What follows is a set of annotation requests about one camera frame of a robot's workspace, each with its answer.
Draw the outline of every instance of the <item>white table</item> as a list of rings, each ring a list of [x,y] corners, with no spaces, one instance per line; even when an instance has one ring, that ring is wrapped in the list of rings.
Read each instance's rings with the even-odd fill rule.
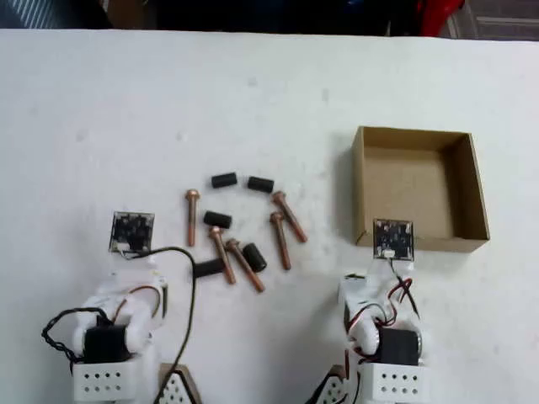
[[[256,295],[199,283],[183,358],[206,403],[301,404],[344,331],[337,284],[365,272],[350,244],[349,148],[358,125],[474,134],[492,241],[469,255],[418,252],[414,293],[435,342],[435,403],[536,401],[539,359],[539,45],[432,39],[120,31],[0,33],[0,391],[2,402],[63,403],[67,360],[40,338],[117,261],[114,210],[156,214],[152,245],[184,245],[184,192],[231,212],[269,266]],[[269,199],[213,174],[274,178],[310,237],[287,233],[280,268]],[[202,226],[197,259],[214,256]],[[189,266],[156,257],[171,285],[157,334],[183,337]],[[71,340],[73,321],[55,337]]]

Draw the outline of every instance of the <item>copper screw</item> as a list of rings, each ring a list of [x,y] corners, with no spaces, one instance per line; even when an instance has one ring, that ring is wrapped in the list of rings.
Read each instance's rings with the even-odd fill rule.
[[[238,260],[239,264],[242,266],[243,270],[245,271],[245,274],[253,284],[254,288],[258,292],[264,292],[264,284],[260,280],[260,278],[257,276],[257,274],[253,271],[245,257],[243,256],[242,252],[239,251],[239,241],[235,238],[231,238],[227,241],[227,244],[225,244],[225,249],[232,253],[234,257]]]
[[[285,219],[291,224],[296,237],[300,242],[307,242],[307,235],[303,231],[300,223],[292,213],[290,207],[286,204],[286,194],[283,191],[277,191],[272,195],[274,203],[281,208],[285,214]]]
[[[288,256],[288,248],[286,247],[285,232],[283,231],[284,215],[281,212],[273,212],[269,217],[269,221],[275,226],[275,234],[279,243],[280,261],[283,263],[284,269],[290,269],[290,257]]]
[[[185,198],[189,202],[189,224],[187,230],[187,244],[189,247],[195,245],[195,228],[196,228],[196,200],[200,197],[199,191],[190,189],[185,194]]]
[[[227,281],[229,284],[235,284],[236,277],[234,276],[234,272],[232,271],[232,267],[230,266],[230,261],[228,261],[228,256],[227,256],[227,253],[225,252],[225,247],[222,245],[221,233],[222,233],[222,230],[220,227],[217,227],[217,226],[210,227],[210,238],[216,244],[217,254],[219,255],[219,258],[222,259],[222,262],[225,263],[225,278],[227,278]]]

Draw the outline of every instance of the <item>screw head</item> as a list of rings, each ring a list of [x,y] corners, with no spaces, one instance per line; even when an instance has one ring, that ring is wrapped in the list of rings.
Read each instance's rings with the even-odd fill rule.
[[[222,229],[217,226],[210,227],[210,238],[216,238],[217,236],[220,236],[222,233]]]
[[[198,199],[199,197],[200,197],[199,191],[197,191],[196,189],[189,189],[185,193],[186,199]]]
[[[232,250],[236,249],[238,245],[239,245],[239,241],[236,240],[235,238],[231,238],[231,239],[228,240],[227,243],[225,244],[225,248],[226,248],[228,251],[232,251]]]
[[[282,212],[273,212],[271,215],[269,215],[269,221],[272,223],[279,223],[280,221],[283,221],[285,219],[285,216]]]
[[[281,202],[285,200],[286,194],[283,191],[277,191],[273,195],[271,195],[271,199],[274,202]]]

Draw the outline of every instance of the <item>black cable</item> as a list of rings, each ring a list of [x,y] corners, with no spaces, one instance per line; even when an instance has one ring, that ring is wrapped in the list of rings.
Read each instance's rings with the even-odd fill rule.
[[[409,287],[404,283],[403,278],[401,278],[399,274],[397,274],[397,271],[395,271],[395,268],[393,267],[393,260],[389,258],[388,261],[389,261],[389,266],[391,267],[391,270],[393,271],[393,274],[397,277],[398,284],[401,286],[401,288],[403,288],[404,293],[409,298],[410,304],[412,305],[412,309],[414,310],[414,313],[417,314],[418,318],[421,318],[419,317],[418,307],[415,305],[415,300],[412,297],[412,293],[410,293]]]
[[[361,382],[361,375],[360,375],[360,372],[357,372],[357,386],[355,388],[355,396],[354,396],[354,400],[352,401],[352,404],[355,404],[355,401],[357,400],[357,396],[360,394],[360,382]]]
[[[76,307],[74,309],[68,309],[68,310],[61,311],[56,317],[54,317],[52,320],[50,320],[47,323],[47,325],[45,326],[45,328],[43,328],[43,331],[41,332],[41,336],[43,337],[43,339],[45,339],[46,343],[51,345],[55,350],[63,352],[66,355],[67,359],[69,360],[69,370],[72,373],[73,373],[73,364],[77,364],[79,362],[82,362],[84,357],[78,357],[71,349],[69,349],[66,346],[65,343],[60,343],[60,342],[55,341],[54,339],[52,339],[51,336],[49,335],[49,331],[64,316],[67,316],[68,314],[80,313],[80,312],[93,312],[93,313],[97,312],[102,317],[102,320],[105,323],[112,324],[112,321],[109,320],[109,318],[107,317],[107,314],[103,311],[103,309],[101,309],[99,307]]]
[[[158,248],[156,250],[141,252],[141,253],[138,253],[137,255],[133,255],[129,257],[127,257],[125,254],[122,253],[122,256],[125,259],[136,259],[136,258],[149,257],[150,255],[153,255],[153,254],[165,253],[166,251],[175,251],[178,253],[182,253],[190,260],[191,267],[192,267],[193,281],[191,283],[191,303],[189,307],[189,319],[187,321],[187,330],[185,331],[184,341],[182,342],[182,345],[178,351],[178,355],[176,355],[176,359],[172,363],[172,366],[170,366],[170,369],[168,370],[167,374],[165,375],[163,379],[163,382],[161,383],[161,387],[159,388],[159,392],[157,393],[155,400],[153,401],[153,404],[159,403],[159,399],[163,395],[163,392],[165,390],[165,387],[167,386],[168,380],[170,379],[170,376],[172,375],[172,373],[174,373],[174,371],[176,370],[176,366],[178,366],[179,360],[185,351],[187,342],[189,341],[191,328],[193,327],[193,313],[195,311],[195,291],[196,291],[195,259],[187,250],[184,250],[183,248],[180,248],[180,247],[163,247],[163,248]]]

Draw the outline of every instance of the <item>wire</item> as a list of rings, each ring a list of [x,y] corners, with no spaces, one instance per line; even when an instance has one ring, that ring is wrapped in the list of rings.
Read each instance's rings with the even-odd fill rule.
[[[112,324],[112,321],[109,320],[107,317],[107,314],[104,312],[103,309],[99,307],[76,307],[74,309],[67,309],[64,311],[61,311],[56,317],[51,319],[45,328],[43,328],[43,331],[41,332],[41,336],[43,339],[45,339],[45,342],[51,345],[55,350],[63,352],[67,359],[69,360],[69,370],[71,373],[73,373],[73,364],[77,364],[79,362],[82,362],[84,360],[84,357],[78,357],[71,349],[69,349],[65,343],[61,343],[58,341],[55,341],[51,338],[49,335],[49,331],[64,317],[68,314],[73,313],[80,313],[80,312],[91,312],[91,313],[98,313],[101,319],[107,323]]]
[[[400,275],[397,274],[397,271],[395,271],[395,268],[393,267],[393,260],[389,258],[387,261],[389,261],[389,266],[391,267],[391,270],[393,271],[393,274],[395,275],[395,277],[398,280],[399,287],[402,287],[403,290],[404,290],[404,293],[408,296],[408,299],[410,300],[410,304],[412,305],[412,309],[414,310],[414,313],[418,316],[418,318],[421,318],[419,316],[418,307],[415,305],[415,300],[412,297],[412,294],[410,293],[410,289],[404,283],[403,278],[401,278]]]
[[[373,307],[373,306],[378,307],[380,309],[380,311],[382,312],[382,314],[384,315],[384,322],[382,322],[379,318],[376,317],[376,319],[378,320],[378,323],[380,323],[380,324],[386,323],[387,322],[387,316],[386,316],[386,312],[384,311],[383,307],[380,306],[378,303],[369,303],[368,305],[365,305],[365,306],[361,307],[361,310],[359,310],[357,312],[357,314],[354,317],[352,317],[352,319],[348,323],[346,332],[350,333],[350,330],[352,328],[354,328],[355,324],[357,324],[357,322],[360,320],[360,317],[363,314],[363,312],[366,309],[368,309],[369,307]]]
[[[150,255],[158,254],[158,253],[165,253],[167,251],[175,251],[175,252],[178,252],[178,253],[182,253],[191,262],[191,272],[192,272],[192,275],[193,275],[193,280],[192,280],[192,283],[191,283],[191,303],[190,303],[190,306],[189,306],[189,319],[187,321],[187,330],[185,331],[184,341],[182,342],[182,345],[179,348],[178,354],[176,355],[176,358],[175,358],[174,362],[172,363],[172,365],[170,366],[170,369],[168,370],[167,374],[163,378],[163,382],[161,383],[161,387],[159,388],[159,392],[157,393],[155,399],[153,400],[153,404],[158,404],[159,403],[159,399],[162,397],[163,392],[165,390],[165,387],[167,386],[168,379],[170,379],[170,376],[172,375],[172,373],[176,369],[176,366],[178,365],[179,360],[180,360],[180,358],[182,357],[182,354],[185,351],[185,347],[187,346],[187,342],[189,341],[189,336],[191,334],[191,328],[193,327],[193,314],[195,312],[195,292],[196,292],[195,260],[193,259],[193,256],[187,250],[184,250],[183,248],[180,248],[180,247],[163,247],[163,248],[158,248],[156,250],[151,250],[151,251],[147,251],[147,252],[141,252],[141,253],[136,254],[134,256],[126,256],[123,252],[121,252],[122,257],[124,257],[125,259],[128,259],[128,260],[131,260],[131,259],[149,257]]]
[[[144,284],[143,286],[138,286],[135,289],[130,290],[129,292],[127,292],[127,294],[131,295],[131,294],[137,292],[138,290],[145,290],[145,289],[153,290],[157,294],[157,303],[156,303],[155,308],[153,309],[153,313],[152,313],[152,318],[154,318],[157,315],[157,312],[159,311],[159,306],[161,305],[161,294],[159,293],[159,290],[157,290],[157,288],[155,288],[155,287],[153,287],[153,286],[151,286],[149,284]],[[113,315],[112,320],[111,320],[113,323],[116,323],[116,320],[118,319],[118,315],[120,314],[120,310],[125,305],[125,303],[127,303],[126,298],[124,298],[124,300],[120,303],[120,305],[116,309],[116,313]]]
[[[360,394],[360,382],[361,382],[361,375],[360,372],[357,373],[357,386],[355,388],[355,396],[354,400],[352,401],[352,404],[355,404],[355,401],[357,400],[357,396]]]

